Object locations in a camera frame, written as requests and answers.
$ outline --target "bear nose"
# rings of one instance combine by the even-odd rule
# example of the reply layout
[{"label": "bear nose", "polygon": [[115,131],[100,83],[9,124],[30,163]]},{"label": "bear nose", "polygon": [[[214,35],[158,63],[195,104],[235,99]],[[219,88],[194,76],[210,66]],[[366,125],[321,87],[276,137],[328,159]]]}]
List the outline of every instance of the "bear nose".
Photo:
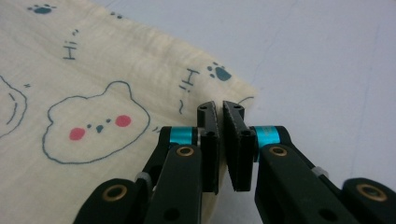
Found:
[{"label": "bear nose", "polygon": [[104,128],[103,125],[98,125],[96,126],[96,131],[100,133],[103,130],[103,128]]}]

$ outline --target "towel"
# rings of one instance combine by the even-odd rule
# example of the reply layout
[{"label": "towel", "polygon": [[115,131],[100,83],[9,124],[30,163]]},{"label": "towel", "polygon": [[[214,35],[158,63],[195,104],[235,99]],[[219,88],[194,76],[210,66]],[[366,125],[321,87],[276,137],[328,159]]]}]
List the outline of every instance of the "towel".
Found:
[{"label": "towel", "polygon": [[0,223],[73,222],[98,185],[134,180],[161,127],[255,94],[202,50],[89,1],[2,0]]}]

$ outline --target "bear ear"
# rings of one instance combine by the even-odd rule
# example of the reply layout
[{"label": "bear ear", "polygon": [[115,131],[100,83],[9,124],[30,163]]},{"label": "bear ear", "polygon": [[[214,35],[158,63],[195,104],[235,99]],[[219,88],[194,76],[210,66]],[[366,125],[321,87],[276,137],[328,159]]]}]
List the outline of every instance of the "bear ear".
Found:
[{"label": "bear ear", "polygon": [[122,96],[132,99],[131,86],[124,81],[114,81],[108,84],[104,95]]}]

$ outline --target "paw print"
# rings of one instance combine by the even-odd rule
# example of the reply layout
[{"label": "paw print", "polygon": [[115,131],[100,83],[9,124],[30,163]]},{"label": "paw print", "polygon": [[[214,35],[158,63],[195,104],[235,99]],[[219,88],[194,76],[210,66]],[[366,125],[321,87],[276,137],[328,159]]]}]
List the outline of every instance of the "paw print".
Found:
[{"label": "paw print", "polygon": [[56,7],[52,7],[48,4],[45,4],[44,6],[39,6],[39,5],[34,5],[33,7],[28,7],[28,10],[33,10],[33,12],[35,14],[48,14],[52,11],[53,8]]},{"label": "paw print", "polygon": [[122,19],[122,15],[121,14],[117,14],[115,12],[111,12],[110,15],[117,17],[117,19],[119,19],[119,20]]},{"label": "paw print", "polygon": [[218,63],[213,63],[213,66],[208,66],[207,71],[212,72],[210,74],[211,77],[217,77],[221,81],[227,81],[231,78],[231,74],[225,70],[224,66],[220,66]]}]

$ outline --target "brass screw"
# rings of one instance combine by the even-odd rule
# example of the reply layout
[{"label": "brass screw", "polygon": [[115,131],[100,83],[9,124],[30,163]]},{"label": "brass screw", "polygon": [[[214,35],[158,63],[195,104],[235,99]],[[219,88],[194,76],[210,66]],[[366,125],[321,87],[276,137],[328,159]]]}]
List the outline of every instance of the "brass screw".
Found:
[{"label": "brass screw", "polygon": [[283,147],[270,147],[270,152],[276,156],[288,155],[288,151]]},{"label": "brass screw", "polygon": [[103,192],[102,198],[108,203],[113,203],[123,198],[127,191],[128,189],[123,185],[113,185]]},{"label": "brass screw", "polygon": [[356,188],[361,195],[373,201],[382,203],[388,199],[387,194],[375,186],[369,184],[359,184],[356,186]]},{"label": "brass screw", "polygon": [[176,153],[182,157],[189,157],[194,153],[194,149],[192,149],[192,147],[180,147],[177,149]]}]

